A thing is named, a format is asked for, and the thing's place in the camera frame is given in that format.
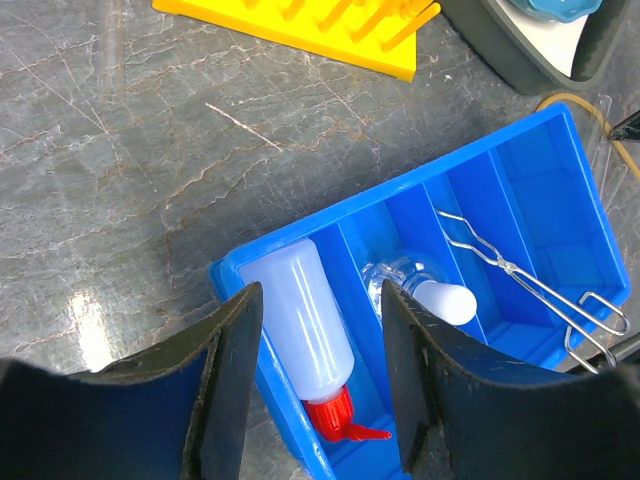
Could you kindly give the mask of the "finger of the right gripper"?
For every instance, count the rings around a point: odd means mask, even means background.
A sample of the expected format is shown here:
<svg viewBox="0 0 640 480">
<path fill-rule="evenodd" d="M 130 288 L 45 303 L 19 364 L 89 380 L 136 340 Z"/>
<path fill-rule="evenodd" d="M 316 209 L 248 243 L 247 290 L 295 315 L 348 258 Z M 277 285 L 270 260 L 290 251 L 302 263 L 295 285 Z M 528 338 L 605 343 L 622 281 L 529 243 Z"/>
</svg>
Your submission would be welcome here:
<svg viewBox="0 0 640 480">
<path fill-rule="evenodd" d="M 614 141 L 639 141 L 640 111 L 636 111 L 613 127 L 609 138 Z"/>
</svg>

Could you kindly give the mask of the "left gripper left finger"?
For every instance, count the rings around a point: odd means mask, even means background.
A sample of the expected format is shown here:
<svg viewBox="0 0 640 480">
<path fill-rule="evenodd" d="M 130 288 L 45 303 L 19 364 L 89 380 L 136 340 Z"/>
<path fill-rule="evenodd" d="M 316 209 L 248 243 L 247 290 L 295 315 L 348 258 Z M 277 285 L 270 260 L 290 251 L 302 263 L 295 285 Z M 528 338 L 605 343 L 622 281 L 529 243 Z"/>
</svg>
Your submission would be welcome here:
<svg viewBox="0 0 640 480">
<path fill-rule="evenodd" d="M 235 479 L 262 289 L 98 372 L 1 362 L 5 479 Z"/>
</svg>

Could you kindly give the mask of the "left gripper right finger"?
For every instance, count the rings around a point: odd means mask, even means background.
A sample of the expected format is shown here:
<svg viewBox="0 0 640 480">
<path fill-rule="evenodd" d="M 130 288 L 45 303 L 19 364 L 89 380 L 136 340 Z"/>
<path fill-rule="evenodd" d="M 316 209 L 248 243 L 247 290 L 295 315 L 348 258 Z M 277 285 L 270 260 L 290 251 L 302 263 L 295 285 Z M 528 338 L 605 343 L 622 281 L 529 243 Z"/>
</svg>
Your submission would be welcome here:
<svg viewBox="0 0 640 480">
<path fill-rule="evenodd" d="M 382 287 L 402 470 L 414 479 L 635 479 L 639 369 L 546 370 Z"/>
</svg>

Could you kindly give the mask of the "yellow rubber tube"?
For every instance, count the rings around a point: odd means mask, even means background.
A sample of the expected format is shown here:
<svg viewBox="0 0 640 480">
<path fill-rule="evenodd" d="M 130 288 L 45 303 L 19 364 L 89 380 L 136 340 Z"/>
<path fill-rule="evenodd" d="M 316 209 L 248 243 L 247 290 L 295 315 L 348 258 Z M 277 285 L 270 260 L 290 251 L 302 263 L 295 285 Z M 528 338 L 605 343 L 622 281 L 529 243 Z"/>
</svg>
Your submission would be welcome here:
<svg viewBox="0 0 640 480">
<path fill-rule="evenodd" d="M 570 103 L 577 105 L 586 111 L 589 115 L 591 115 L 596 123 L 599 125 L 602 132 L 608 137 L 609 142 L 613 146 L 613 148 L 617 151 L 619 156 L 621 157 L 624 164 L 627 166 L 628 170 L 633 174 L 636 180 L 639 180 L 640 170 L 639 166 L 636 164 L 635 160 L 632 158 L 628 150 L 623 146 L 622 142 L 619 140 L 614 140 L 611 137 L 613 127 L 608 122 L 603 113 L 593 104 L 585 100 L 584 98 L 569 92 L 560 92 L 552 94 L 545 99 L 543 99 L 535 109 L 535 112 L 540 112 L 545 108 L 548 108 L 551 105 L 557 103 Z"/>
</svg>

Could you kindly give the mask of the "glass flask white stopper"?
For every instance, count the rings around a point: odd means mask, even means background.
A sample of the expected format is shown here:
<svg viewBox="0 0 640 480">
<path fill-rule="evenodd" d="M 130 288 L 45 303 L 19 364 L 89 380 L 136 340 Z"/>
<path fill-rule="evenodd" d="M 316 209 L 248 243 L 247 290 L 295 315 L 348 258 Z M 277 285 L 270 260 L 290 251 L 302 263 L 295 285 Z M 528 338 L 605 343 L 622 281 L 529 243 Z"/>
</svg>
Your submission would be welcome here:
<svg viewBox="0 0 640 480">
<path fill-rule="evenodd" d="M 429 256 L 403 250 L 366 265 L 363 283 L 373 310 L 382 320 L 382 285 L 388 280 L 409 293 L 425 309 L 453 326 L 469 323 L 476 315 L 475 295 L 460 283 L 451 283 Z"/>
</svg>

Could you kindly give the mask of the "dark green tray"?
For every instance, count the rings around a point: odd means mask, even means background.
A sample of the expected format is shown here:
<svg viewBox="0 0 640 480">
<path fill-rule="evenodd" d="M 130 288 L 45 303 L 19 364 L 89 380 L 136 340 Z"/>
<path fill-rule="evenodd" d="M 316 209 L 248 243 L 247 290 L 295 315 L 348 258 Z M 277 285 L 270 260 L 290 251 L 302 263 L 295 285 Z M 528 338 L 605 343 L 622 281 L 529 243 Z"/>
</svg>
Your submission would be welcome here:
<svg viewBox="0 0 640 480">
<path fill-rule="evenodd" d="M 443 1 L 445 17 L 478 55 L 518 92 L 546 94 L 557 89 L 583 92 L 603 76 L 620 38 L 630 1 L 606 1 L 586 19 L 563 73 L 516 26 L 498 1 Z"/>
</svg>

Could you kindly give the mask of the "wash bottle red cap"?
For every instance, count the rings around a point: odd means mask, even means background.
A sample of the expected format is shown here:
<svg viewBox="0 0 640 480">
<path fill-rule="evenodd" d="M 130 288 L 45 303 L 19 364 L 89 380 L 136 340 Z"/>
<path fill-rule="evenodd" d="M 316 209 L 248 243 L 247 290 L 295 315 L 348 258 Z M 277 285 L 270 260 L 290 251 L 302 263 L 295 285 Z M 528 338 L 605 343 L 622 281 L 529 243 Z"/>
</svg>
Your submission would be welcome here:
<svg viewBox="0 0 640 480">
<path fill-rule="evenodd" d="M 263 291 L 263 326 L 314 429 L 328 442 L 388 440 L 354 421 L 355 357 L 316 244 L 304 238 L 252 261 L 242 279 Z"/>
</svg>

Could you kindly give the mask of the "metal crucible tongs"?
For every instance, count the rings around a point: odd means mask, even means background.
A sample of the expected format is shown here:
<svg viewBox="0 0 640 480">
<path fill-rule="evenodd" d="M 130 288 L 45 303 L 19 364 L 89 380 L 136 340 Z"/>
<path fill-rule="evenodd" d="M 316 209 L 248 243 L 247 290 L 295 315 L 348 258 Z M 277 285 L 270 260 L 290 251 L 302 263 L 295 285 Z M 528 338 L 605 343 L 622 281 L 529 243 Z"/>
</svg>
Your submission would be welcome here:
<svg viewBox="0 0 640 480">
<path fill-rule="evenodd" d="M 465 217 L 446 212 L 439 208 L 435 208 L 434 211 L 438 216 L 442 218 L 454 220 L 464 224 L 466 229 L 474 238 L 473 243 L 454 240 L 449 236 L 446 229 L 442 227 L 444 238 L 451 246 L 471 251 L 486 264 L 502 270 L 514 282 L 516 282 L 520 287 L 522 287 L 525 291 L 536 298 L 548 310 L 553 312 L 566 324 L 563 345 L 570 358 L 577 361 L 581 367 L 583 367 L 590 373 L 598 374 L 600 372 L 600 370 L 595 367 L 589 360 L 577 354 L 575 349 L 571 347 L 571 336 L 573 334 L 573 331 L 577 331 L 584 337 L 584 339 L 588 343 L 593 345 L 604 356 L 604 359 L 610 367 L 614 368 L 618 365 L 618 360 L 611 352 L 611 350 L 608 347 L 605 347 L 600 341 L 592 337 L 584 327 L 582 327 L 576 320 L 572 319 L 559 306 L 557 306 L 557 303 L 561 303 L 565 307 L 568 307 L 579 316 L 585 318 L 589 323 L 596 325 L 604 331 L 614 336 L 624 337 L 630 331 L 631 322 L 620 307 L 616 306 L 614 303 L 594 291 L 585 291 L 581 295 L 577 303 L 569 300 L 567 297 L 563 296 L 558 291 L 554 290 L 553 288 L 539 280 L 535 275 L 521 268 L 516 263 L 505 259 L 493 244 L 482 238 L 475 231 L 471 223 Z M 601 305 L 621 318 L 623 321 L 623 328 L 617 330 L 613 327 L 609 327 L 604 323 L 603 320 L 599 320 L 595 315 L 585 310 L 583 308 L 583 304 L 588 299 L 594 299 L 598 301 Z"/>
</svg>

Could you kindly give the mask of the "clear glass tube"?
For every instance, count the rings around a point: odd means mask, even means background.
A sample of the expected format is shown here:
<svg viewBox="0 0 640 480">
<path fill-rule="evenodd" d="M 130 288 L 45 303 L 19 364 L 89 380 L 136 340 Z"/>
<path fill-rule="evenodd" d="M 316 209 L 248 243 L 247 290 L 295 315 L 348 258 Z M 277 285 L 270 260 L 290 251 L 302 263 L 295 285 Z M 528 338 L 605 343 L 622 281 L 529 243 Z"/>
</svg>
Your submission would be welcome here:
<svg viewBox="0 0 640 480">
<path fill-rule="evenodd" d="M 589 164 L 601 203 L 605 211 L 609 212 L 628 174 L 628 166 L 619 158 L 597 120 L 592 121 L 587 133 L 586 152 Z"/>
</svg>

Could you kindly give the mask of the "clear test tube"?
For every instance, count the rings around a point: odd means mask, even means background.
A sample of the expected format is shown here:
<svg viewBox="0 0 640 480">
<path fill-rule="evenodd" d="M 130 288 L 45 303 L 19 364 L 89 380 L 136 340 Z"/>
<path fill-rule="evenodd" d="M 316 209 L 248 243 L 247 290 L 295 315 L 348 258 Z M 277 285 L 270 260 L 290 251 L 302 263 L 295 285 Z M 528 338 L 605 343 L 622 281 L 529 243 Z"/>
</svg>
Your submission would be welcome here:
<svg viewBox="0 0 640 480">
<path fill-rule="evenodd" d="M 124 100 L 124 5 L 121 0 L 100 1 L 100 89 L 105 102 Z"/>
</svg>

